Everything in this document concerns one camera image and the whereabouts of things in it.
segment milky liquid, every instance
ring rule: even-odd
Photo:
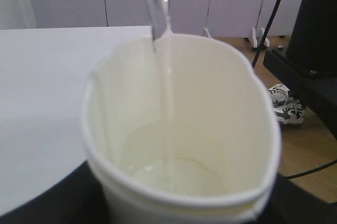
[[[161,140],[168,139],[170,145],[162,144]],[[201,129],[179,125],[175,120],[169,124],[165,119],[156,121],[129,134],[121,168],[135,180],[173,194],[223,195],[227,192],[223,179],[202,162],[209,140],[210,136]],[[214,153],[209,148],[206,156]]]
[[[223,194],[225,192],[223,183],[210,167],[204,166],[195,158],[177,155],[175,148],[177,141],[193,142],[196,137],[203,137],[203,134],[196,134],[195,128],[176,127],[172,83],[174,69],[171,65],[170,50],[172,31],[168,0],[146,1],[152,24],[153,49],[160,70],[163,119],[160,123],[147,125],[130,133],[124,146],[126,154],[122,168],[137,181],[166,192],[189,196]],[[137,149],[137,154],[127,154],[134,149]],[[143,159],[146,157],[152,159],[144,162]]]

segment plastic container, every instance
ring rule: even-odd
[[[174,130],[184,133],[171,135],[169,144],[156,125],[163,119],[163,96],[149,37],[120,46],[88,84],[85,146],[113,223],[253,220],[269,198],[281,149],[266,89],[230,45],[191,35],[171,40]],[[146,134],[154,124],[157,132]],[[139,182],[139,173],[158,171],[167,153],[177,191],[151,186],[152,173]]]

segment sneaker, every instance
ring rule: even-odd
[[[274,107],[274,112],[277,120],[283,125],[298,125],[304,121],[305,108],[298,99]]]
[[[292,92],[283,84],[277,84],[268,89],[270,98],[273,101],[273,106],[286,104],[287,102],[294,101]]]

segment black wire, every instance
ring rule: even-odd
[[[285,176],[285,178],[286,178],[286,179],[300,178],[300,177],[303,177],[303,176],[312,174],[312,173],[314,173],[314,172],[317,172],[317,171],[326,169],[327,167],[333,166],[333,165],[335,165],[335,164],[337,164],[337,159],[336,159],[335,161],[332,161],[332,162],[326,164],[326,165],[322,165],[322,166],[317,167],[317,168],[312,169],[312,170],[308,170],[308,171],[305,171],[305,172],[302,172],[302,173],[299,173],[299,174],[296,174],[296,175]]]
[[[277,10],[279,9],[280,2],[281,2],[281,0],[276,0],[276,2],[275,2],[275,6],[274,6],[274,9],[273,9],[273,12],[272,12],[272,14],[271,14],[271,16],[270,16],[270,18],[269,18],[269,21],[268,21],[267,26],[265,27],[265,32],[263,33],[261,42],[260,42],[259,46],[257,47],[257,51],[256,51],[256,54],[255,54],[253,63],[252,63],[253,68],[255,67],[256,62],[257,62],[257,60],[258,60],[258,58],[259,58],[259,56],[260,56],[262,47],[263,47],[263,45],[264,45],[265,38],[267,37],[267,34],[268,34],[268,32],[269,32],[269,29],[270,29],[270,27],[272,26],[272,23],[273,23],[273,21],[274,21],[275,15],[276,15],[276,12],[277,12]]]

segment table surface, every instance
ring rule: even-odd
[[[0,30],[0,215],[85,160],[80,107],[92,69],[148,26]]]

